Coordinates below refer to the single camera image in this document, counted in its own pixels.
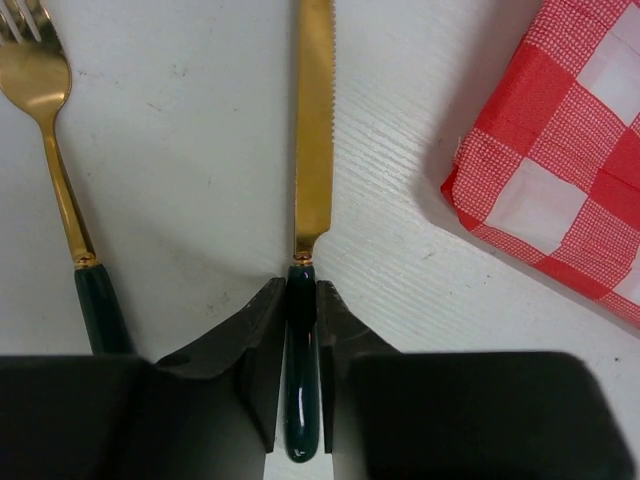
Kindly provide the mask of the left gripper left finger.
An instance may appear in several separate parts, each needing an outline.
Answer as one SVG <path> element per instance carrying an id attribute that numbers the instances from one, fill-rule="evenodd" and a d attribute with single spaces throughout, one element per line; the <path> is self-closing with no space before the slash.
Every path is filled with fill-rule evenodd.
<path id="1" fill-rule="evenodd" d="M 285 282 L 150 362 L 5 356 L 5 479 L 260 479 L 273 450 Z"/>

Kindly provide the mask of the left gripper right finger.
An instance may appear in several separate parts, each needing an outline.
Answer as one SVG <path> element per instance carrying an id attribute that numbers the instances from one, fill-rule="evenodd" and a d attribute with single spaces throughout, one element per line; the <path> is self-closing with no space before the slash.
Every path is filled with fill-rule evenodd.
<path id="1" fill-rule="evenodd" d="M 317 285 L 324 447 L 338 479 L 632 479 L 593 374 L 554 351 L 403 353 Z"/>

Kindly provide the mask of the red white checkered cloth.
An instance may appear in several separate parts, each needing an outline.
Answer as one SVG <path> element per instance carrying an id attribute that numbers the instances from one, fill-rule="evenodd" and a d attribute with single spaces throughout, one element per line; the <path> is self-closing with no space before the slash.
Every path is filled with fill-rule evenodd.
<path id="1" fill-rule="evenodd" d="M 639 322 L 639 5 L 547 1 L 441 191 L 475 237 Z"/>

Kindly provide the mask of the gold fork dark handle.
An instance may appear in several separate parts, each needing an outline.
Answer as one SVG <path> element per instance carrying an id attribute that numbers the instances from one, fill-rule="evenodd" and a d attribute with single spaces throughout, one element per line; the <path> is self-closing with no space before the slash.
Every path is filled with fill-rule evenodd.
<path id="1" fill-rule="evenodd" d="M 39 1 L 1 3 L 1 92 L 38 125 L 59 208 L 91 350 L 132 354 L 134 345 L 105 266 L 76 201 L 56 138 L 72 72 L 50 15 Z"/>

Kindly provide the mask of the gold knife dark handle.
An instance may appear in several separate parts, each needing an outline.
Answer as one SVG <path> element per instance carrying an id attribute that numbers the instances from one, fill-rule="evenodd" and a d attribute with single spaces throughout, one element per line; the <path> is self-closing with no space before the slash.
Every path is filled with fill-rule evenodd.
<path id="1" fill-rule="evenodd" d="M 335 7 L 298 4 L 294 252 L 286 292 L 284 434 L 288 457 L 311 460 L 320 432 L 314 246 L 329 231 L 333 199 Z"/>

